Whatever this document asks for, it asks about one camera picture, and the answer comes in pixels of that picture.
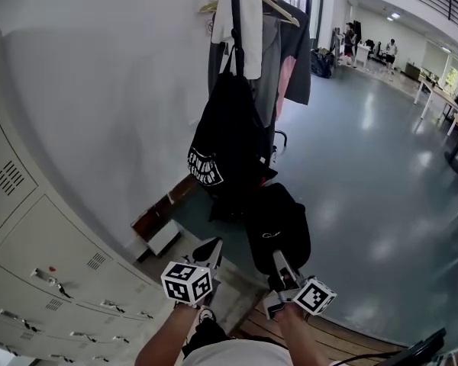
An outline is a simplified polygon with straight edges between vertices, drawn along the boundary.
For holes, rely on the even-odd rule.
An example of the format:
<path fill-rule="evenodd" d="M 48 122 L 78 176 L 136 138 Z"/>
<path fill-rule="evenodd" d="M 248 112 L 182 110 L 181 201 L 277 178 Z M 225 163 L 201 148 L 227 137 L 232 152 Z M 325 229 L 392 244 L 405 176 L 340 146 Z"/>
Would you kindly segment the person's white shirt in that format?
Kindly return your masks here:
<path fill-rule="evenodd" d="M 230 339 L 191 352 L 181 366 L 293 366 L 289 351 L 261 341 Z"/>

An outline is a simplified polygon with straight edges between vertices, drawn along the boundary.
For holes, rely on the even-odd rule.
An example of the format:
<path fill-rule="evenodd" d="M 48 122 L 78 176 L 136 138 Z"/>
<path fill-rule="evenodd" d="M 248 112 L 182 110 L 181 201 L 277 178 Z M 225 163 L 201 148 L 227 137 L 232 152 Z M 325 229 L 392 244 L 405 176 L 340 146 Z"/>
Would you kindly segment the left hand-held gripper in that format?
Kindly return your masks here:
<path fill-rule="evenodd" d="M 206 261 L 205 267 L 170 262 L 160 277 L 166 297 L 191 307 L 208 306 L 221 283 L 212 268 L 220 266 L 222 246 L 221 238 L 206 239 L 182 257 L 185 261 Z"/>

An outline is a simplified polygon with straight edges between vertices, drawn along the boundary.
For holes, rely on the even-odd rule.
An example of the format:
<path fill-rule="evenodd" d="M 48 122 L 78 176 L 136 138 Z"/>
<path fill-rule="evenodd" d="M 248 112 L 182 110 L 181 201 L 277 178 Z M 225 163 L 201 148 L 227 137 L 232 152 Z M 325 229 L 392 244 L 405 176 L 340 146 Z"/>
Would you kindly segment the beige metal locker cabinet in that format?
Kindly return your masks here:
<path fill-rule="evenodd" d="M 22 140 L 0 31 L 0 350 L 62 366 L 134 366 L 164 303 L 91 231 Z"/>

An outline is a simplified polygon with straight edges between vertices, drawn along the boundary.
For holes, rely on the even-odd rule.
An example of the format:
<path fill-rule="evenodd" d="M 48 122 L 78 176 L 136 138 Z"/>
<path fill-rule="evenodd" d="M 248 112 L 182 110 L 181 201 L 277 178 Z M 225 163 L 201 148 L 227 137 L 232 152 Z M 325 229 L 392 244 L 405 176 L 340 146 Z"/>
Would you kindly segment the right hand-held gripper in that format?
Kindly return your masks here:
<path fill-rule="evenodd" d="M 337 294 L 314 275 L 294 278 L 293 270 L 281 250 L 273 253 L 276 275 L 269 277 L 270 293 L 263 299 L 267 319 L 272 319 L 286 304 L 294 303 L 306 313 L 317 316 L 326 310 Z"/>

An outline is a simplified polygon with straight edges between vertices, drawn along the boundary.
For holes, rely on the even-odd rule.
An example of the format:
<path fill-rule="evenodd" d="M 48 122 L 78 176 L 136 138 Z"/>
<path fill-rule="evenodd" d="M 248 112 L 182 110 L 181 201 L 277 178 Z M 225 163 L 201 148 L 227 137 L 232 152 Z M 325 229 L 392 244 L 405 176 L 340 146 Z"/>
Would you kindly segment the dark jacket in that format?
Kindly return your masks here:
<path fill-rule="evenodd" d="M 284 0 L 278 0 L 277 4 L 297 18 L 300 27 L 283 22 L 276 14 L 263 16 L 261 76 L 250 83 L 255 108 L 264 127 L 276 120 L 279 74 L 287 56 L 293 56 L 296 61 L 284 99 L 307 105 L 311 90 L 309 16 Z"/>

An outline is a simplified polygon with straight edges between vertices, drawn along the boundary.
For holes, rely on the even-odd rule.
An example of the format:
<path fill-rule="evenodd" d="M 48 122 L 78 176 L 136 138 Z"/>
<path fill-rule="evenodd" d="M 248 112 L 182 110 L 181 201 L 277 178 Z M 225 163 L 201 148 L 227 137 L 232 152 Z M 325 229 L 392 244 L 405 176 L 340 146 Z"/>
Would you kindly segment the person's left forearm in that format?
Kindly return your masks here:
<path fill-rule="evenodd" d="M 141 349 L 134 366 L 174 366 L 192 328 L 198 309 L 186 304 L 175 306 L 167 320 Z"/>

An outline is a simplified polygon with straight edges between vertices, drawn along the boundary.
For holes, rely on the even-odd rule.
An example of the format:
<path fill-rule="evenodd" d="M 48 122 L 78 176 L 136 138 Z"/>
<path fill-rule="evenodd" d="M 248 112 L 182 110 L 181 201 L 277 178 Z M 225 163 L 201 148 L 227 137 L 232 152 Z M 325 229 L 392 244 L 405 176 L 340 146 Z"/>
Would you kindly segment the brown baseboard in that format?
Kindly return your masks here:
<path fill-rule="evenodd" d="M 187 175 L 171 191 L 163 195 L 131 225 L 134 232 L 149 242 L 173 216 L 175 206 L 195 187 L 195 178 Z"/>

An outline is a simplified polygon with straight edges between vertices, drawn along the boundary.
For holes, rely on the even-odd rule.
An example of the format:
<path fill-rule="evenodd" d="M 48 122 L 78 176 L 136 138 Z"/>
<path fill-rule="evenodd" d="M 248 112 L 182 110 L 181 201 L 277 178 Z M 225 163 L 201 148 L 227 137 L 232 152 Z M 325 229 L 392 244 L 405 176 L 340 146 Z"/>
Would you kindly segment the black backpack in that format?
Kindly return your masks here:
<path fill-rule="evenodd" d="M 268 168 L 263 177 L 254 185 L 249 185 L 237 190 L 235 187 L 229 188 L 228 192 L 218 194 L 210 193 L 212 206 L 208 221 L 220 221 L 224 223 L 237 223 L 243 219 L 244 212 L 247 209 L 251 199 L 265 186 L 272 181 L 279 173 L 272 168 Z"/>

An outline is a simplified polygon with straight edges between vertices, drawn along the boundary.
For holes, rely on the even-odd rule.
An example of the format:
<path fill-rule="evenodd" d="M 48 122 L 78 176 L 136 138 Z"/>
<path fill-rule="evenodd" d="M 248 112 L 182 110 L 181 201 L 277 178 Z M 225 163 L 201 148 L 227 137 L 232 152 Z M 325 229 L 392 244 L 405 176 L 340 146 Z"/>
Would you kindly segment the person's black trousers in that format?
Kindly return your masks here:
<path fill-rule="evenodd" d="M 211 345 L 223 341 L 230 340 L 228 335 L 224 332 L 224 330 L 217 324 L 213 323 L 212 321 L 205 320 L 202 324 L 198 324 L 195 328 L 195 333 L 192 335 L 189 343 L 182 347 L 182 352 L 184 354 L 184 359 L 194 350 L 201 348 L 206 345 Z M 271 339 L 262 337 L 262 336 L 254 336 L 251 335 L 246 340 L 254 340 L 254 341 L 261 341 L 261 342 L 268 342 L 278 346 L 283 347 L 277 342 L 274 342 Z"/>

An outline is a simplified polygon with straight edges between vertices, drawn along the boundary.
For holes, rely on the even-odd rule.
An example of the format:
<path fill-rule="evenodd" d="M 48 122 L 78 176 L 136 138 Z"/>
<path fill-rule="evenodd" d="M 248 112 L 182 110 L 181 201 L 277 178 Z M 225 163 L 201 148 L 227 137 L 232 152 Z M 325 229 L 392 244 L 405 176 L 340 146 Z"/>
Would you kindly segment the black flat panel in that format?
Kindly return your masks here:
<path fill-rule="evenodd" d="M 439 329 L 427 339 L 399 352 L 397 355 L 393 355 L 376 366 L 422 366 L 422 364 L 428 363 L 443 348 L 446 334 L 445 328 Z"/>

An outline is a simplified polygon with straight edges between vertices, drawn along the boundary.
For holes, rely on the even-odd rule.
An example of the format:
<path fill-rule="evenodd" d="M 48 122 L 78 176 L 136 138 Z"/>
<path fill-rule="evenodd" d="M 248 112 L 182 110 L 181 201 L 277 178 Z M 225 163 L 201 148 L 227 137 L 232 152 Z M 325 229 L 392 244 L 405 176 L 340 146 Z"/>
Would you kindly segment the black cap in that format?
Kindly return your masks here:
<path fill-rule="evenodd" d="M 276 272 L 273 253 L 282 252 L 295 270 L 311 254 L 311 239 L 305 206 L 297 202 L 280 183 L 262 187 L 244 212 L 244 226 L 256 269 Z"/>

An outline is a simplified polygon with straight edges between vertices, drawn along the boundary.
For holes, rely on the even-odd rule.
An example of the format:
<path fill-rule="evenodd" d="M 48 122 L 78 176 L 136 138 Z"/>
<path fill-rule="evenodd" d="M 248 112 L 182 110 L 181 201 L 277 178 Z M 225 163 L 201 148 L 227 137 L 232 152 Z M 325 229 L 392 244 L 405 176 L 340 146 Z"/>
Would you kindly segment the black coat rack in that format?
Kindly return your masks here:
<path fill-rule="evenodd" d="M 236 73 L 244 77 L 244 51 L 242 49 L 241 33 L 240 33 L 240 2 L 239 0 L 231 0 L 232 15 L 233 15 L 233 38 L 236 47 Z M 246 79 L 249 83 L 256 79 Z M 269 127 L 265 127 L 269 143 L 273 144 L 274 136 L 276 134 L 275 128 L 276 120 Z"/>

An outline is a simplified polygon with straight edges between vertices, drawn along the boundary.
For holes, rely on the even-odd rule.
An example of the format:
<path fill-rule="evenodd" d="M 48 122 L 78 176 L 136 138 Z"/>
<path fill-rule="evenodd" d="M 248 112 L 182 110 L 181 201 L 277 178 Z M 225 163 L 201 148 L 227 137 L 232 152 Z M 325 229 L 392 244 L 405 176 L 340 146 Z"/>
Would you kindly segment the person's right forearm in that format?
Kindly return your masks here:
<path fill-rule="evenodd" d="M 276 319 L 293 366 L 329 366 L 330 360 L 314 340 L 311 327 L 298 305 L 286 303 L 276 313 Z"/>

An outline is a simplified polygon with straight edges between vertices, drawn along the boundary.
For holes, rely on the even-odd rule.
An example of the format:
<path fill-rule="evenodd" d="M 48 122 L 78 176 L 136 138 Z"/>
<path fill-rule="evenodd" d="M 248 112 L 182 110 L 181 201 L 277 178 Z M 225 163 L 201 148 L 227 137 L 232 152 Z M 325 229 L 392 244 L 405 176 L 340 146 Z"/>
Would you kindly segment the dark grey garment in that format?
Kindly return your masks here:
<path fill-rule="evenodd" d="M 228 57 L 226 43 L 211 43 L 208 55 L 208 94 L 210 95 L 223 67 L 223 59 Z"/>

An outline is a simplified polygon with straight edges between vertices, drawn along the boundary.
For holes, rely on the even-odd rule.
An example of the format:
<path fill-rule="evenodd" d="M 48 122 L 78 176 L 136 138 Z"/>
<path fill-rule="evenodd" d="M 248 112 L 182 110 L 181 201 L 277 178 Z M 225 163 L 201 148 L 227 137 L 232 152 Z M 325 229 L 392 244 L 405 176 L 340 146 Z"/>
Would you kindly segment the white desk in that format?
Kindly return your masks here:
<path fill-rule="evenodd" d="M 454 99 L 445 91 L 439 89 L 436 85 L 432 85 L 430 82 L 424 80 L 421 80 L 420 82 L 419 88 L 414 98 L 414 104 L 418 104 L 419 98 L 424 88 L 426 88 L 429 91 L 429 95 L 421 113 L 422 120 L 426 116 L 426 113 L 430 108 L 431 104 L 433 103 L 433 101 L 438 99 L 440 99 L 445 105 L 448 105 L 450 109 L 453 110 L 454 114 L 458 114 L 458 105 L 456 104 Z"/>

